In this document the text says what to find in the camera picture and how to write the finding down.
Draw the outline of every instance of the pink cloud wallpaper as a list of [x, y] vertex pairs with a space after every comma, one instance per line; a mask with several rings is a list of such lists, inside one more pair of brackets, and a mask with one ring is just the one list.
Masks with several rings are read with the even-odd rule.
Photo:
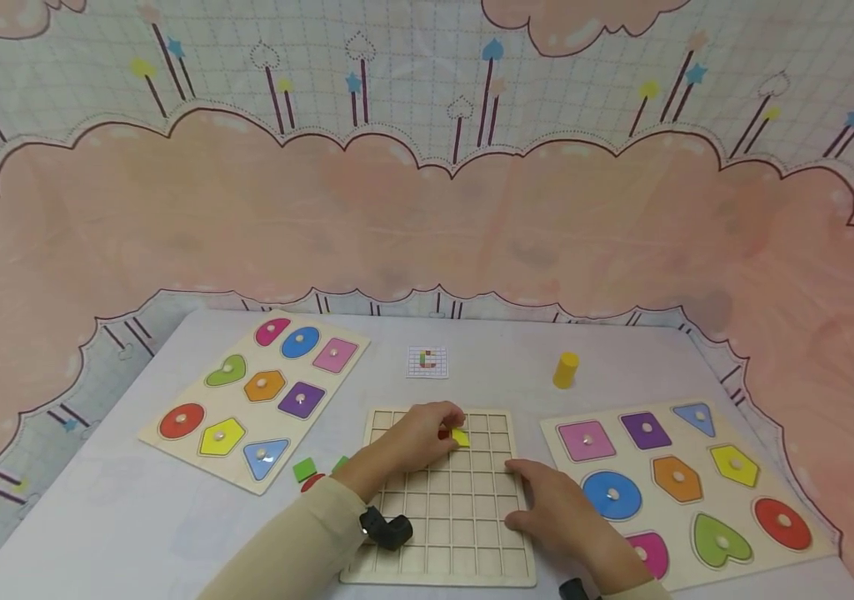
[[0, 0], [0, 38], [24, 39], [47, 31], [52, 11], [79, 13], [87, 0]]
[[[25, 145], [0, 171], [0, 451], [4, 422], [77, 376], [94, 317], [158, 288], [275, 302], [440, 283], [584, 316], [681, 304], [749, 358], [754, 402], [786, 429], [854, 571], [854, 195], [825, 168], [719, 166], [710, 142], [667, 132], [618, 156], [492, 152], [451, 177], [383, 135], [281, 147], [208, 109], [170, 138], [104, 124], [73, 149]], [[425, 240], [439, 251], [417, 252]], [[269, 271], [251, 259], [278, 254]]]
[[482, 0], [490, 22], [503, 29], [526, 28], [530, 42], [545, 57], [565, 57], [584, 49], [603, 33], [640, 36], [661, 13], [690, 0]]

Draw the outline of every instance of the green square tile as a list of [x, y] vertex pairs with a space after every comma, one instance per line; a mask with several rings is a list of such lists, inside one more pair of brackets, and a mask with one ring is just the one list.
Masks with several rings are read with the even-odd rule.
[[315, 474], [317, 474], [317, 465], [311, 458], [305, 458], [293, 466], [293, 476], [297, 479], [297, 483], [306, 481]]

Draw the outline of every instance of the yellow pentagon piece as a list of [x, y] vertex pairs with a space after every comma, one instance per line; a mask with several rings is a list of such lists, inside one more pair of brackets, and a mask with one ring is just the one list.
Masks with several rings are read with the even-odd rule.
[[717, 464], [717, 470], [730, 481], [754, 488], [760, 477], [760, 467], [750, 457], [743, 454], [740, 448], [728, 443], [726, 446], [710, 448], [713, 462]]
[[264, 403], [273, 400], [287, 385], [287, 379], [279, 371], [261, 371], [254, 374], [250, 381], [243, 386], [247, 399], [251, 403]]
[[203, 456], [226, 456], [246, 435], [246, 429], [236, 418], [230, 417], [216, 425], [208, 426], [200, 437], [199, 454]]

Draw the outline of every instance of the child's hand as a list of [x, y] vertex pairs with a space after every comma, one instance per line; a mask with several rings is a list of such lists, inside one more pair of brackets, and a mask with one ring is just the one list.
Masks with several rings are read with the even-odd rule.
[[452, 402], [417, 404], [380, 440], [361, 448], [332, 478], [369, 502], [390, 475], [425, 468], [457, 448], [452, 437], [441, 440], [437, 434], [441, 425], [459, 428], [465, 418], [463, 410]]
[[582, 564], [603, 595], [653, 579], [633, 547], [599, 516], [577, 482], [541, 462], [510, 460], [507, 468], [520, 474], [533, 493], [532, 509], [507, 515], [510, 529]]
[[459, 428], [465, 418], [463, 410], [452, 402], [417, 404], [372, 447], [393, 457], [394, 472], [414, 472], [457, 449], [451, 436], [441, 440], [437, 434], [441, 428]]

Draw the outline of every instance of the blue circle piece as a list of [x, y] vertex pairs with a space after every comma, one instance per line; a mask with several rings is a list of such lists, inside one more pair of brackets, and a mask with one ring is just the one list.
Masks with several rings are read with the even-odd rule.
[[633, 480], [612, 470], [601, 470], [584, 479], [583, 493], [601, 517], [612, 522], [632, 518], [643, 502]]
[[280, 352], [285, 358], [300, 358], [302, 355], [311, 352], [319, 341], [320, 331], [316, 327], [300, 327], [288, 335], [286, 340], [283, 340]]

